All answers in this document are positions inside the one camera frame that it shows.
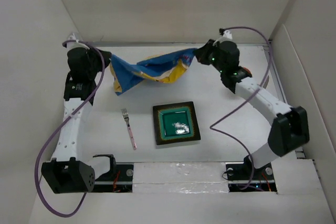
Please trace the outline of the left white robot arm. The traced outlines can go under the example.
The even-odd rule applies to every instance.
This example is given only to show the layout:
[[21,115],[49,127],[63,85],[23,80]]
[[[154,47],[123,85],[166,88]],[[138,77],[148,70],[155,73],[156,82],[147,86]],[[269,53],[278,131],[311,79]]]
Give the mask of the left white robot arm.
[[93,156],[83,162],[82,143],[85,120],[94,101],[98,72],[109,65],[111,53],[103,50],[72,48],[67,52],[68,66],[64,91],[64,121],[51,161],[44,162],[41,173],[55,194],[89,193],[98,178],[112,180],[117,175],[112,154]]

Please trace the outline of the blue yellow cartoon placemat cloth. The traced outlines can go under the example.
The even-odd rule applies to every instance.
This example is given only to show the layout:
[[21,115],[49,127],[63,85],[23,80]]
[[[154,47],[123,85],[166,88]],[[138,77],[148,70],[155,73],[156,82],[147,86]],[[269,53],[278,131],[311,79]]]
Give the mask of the blue yellow cartoon placemat cloth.
[[144,80],[174,83],[190,67],[195,55],[194,48],[151,56],[136,64],[130,64],[116,55],[110,58],[110,71],[114,77],[116,95],[122,95]]

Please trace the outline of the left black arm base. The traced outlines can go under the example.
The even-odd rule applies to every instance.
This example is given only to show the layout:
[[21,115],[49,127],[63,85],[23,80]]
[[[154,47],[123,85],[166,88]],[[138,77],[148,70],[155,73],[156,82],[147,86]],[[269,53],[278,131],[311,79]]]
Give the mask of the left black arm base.
[[93,193],[131,193],[134,164],[117,163],[112,154],[93,156],[91,167],[95,171]]

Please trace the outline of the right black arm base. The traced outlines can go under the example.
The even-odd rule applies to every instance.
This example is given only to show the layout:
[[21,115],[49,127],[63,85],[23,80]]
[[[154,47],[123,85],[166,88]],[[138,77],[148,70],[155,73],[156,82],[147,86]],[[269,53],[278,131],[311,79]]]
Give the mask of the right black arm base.
[[277,192],[271,163],[254,169],[247,157],[243,162],[227,162],[222,178],[228,182],[230,193],[233,192]]

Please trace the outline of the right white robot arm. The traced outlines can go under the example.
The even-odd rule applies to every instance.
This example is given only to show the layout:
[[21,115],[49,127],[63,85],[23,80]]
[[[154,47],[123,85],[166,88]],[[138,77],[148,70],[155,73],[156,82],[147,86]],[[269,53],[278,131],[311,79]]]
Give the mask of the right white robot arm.
[[234,42],[209,40],[194,55],[199,63],[212,65],[220,73],[223,85],[245,99],[271,126],[267,142],[244,159],[243,173],[247,178],[256,178],[262,167],[309,142],[306,110],[280,101],[260,86],[250,71],[240,66],[240,52]]

